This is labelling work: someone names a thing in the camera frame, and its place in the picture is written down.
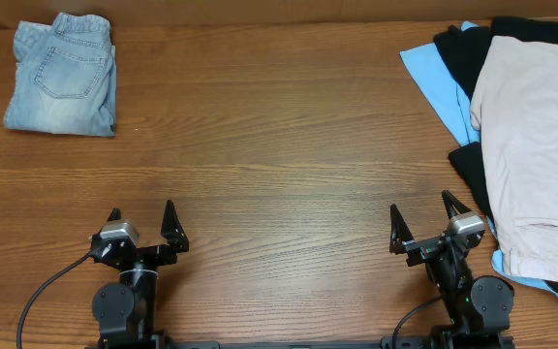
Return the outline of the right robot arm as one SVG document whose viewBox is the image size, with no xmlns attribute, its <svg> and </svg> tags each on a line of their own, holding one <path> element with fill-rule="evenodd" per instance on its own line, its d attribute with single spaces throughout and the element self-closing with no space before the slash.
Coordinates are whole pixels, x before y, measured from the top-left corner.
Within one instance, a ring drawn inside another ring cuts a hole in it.
<svg viewBox="0 0 558 349">
<path fill-rule="evenodd" d="M 425 265 L 429 280 L 439 296 L 406 314 L 389 337 L 381 340 L 383 348 L 428 349 L 507 349 L 513 338 L 503 336 L 510 325 L 514 289 L 498 276 L 474 277 L 467 263 L 469 251 L 481 243 L 485 223 L 474 211 L 458 201 L 450 191 L 442 192 L 449 219 L 444 231 L 422 241 L 414 239 L 397 205 L 389 208 L 391 230 L 389 251 L 405 254 L 409 267 Z M 401 336 L 400 330 L 414 315 L 441 301 L 450 323 L 435 326 L 430 335 Z"/>
</svg>

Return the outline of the beige cotton shorts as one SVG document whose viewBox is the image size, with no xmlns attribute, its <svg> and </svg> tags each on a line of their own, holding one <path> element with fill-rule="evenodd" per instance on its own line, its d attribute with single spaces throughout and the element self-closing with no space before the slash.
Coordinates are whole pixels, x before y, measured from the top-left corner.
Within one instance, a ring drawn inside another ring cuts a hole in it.
<svg viewBox="0 0 558 349">
<path fill-rule="evenodd" d="M 470 112 L 505 273 L 558 282 L 558 45 L 494 37 Z"/>
</svg>

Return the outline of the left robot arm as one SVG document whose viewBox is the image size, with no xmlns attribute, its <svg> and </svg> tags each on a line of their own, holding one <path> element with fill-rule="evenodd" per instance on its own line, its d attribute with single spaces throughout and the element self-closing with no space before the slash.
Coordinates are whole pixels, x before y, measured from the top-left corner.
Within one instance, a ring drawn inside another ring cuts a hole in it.
<svg viewBox="0 0 558 349">
<path fill-rule="evenodd" d="M 99 289 L 92 311 L 99 323 L 100 348 L 172 348 L 172 339 L 155 329 L 158 268 L 177 263 L 189 250 L 189 240 L 173 201 L 166 202 L 162 244 L 140 247 L 140 234 L 116 207 L 107 223 L 91 239 L 94 262 L 119 272 L 119 279 Z"/>
</svg>

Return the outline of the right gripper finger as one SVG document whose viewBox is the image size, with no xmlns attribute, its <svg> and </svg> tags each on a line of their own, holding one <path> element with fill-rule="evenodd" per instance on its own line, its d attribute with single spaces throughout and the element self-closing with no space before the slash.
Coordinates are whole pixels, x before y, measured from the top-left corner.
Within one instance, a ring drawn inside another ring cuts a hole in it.
<svg viewBox="0 0 558 349">
<path fill-rule="evenodd" d="M 442 199 L 448 218 L 471 212 L 471 210 L 453 196 L 449 190 L 442 191 Z"/>
<path fill-rule="evenodd" d="M 397 205 L 390 206 L 390 222 L 389 251 L 404 254 L 407 252 L 407 245 L 414 242 L 414 237 Z"/>
</svg>

